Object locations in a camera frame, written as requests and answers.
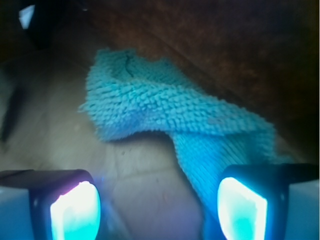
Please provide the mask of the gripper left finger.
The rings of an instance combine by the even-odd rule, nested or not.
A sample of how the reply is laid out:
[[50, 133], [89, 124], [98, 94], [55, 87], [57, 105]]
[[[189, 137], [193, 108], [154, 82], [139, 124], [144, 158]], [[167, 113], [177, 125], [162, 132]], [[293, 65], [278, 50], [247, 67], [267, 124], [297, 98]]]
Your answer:
[[100, 222], [101, 199], [88, 171], [1, 171], [2, 240], [94, 240]]

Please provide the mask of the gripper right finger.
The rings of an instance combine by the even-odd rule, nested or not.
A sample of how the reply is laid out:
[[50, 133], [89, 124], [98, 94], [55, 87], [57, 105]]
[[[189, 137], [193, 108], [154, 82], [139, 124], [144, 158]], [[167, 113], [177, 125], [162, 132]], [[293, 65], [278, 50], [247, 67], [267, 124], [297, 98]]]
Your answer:
[[310, 163], [228, 166], [217, 191], [227, 240], [318, 240], [320, 168]]

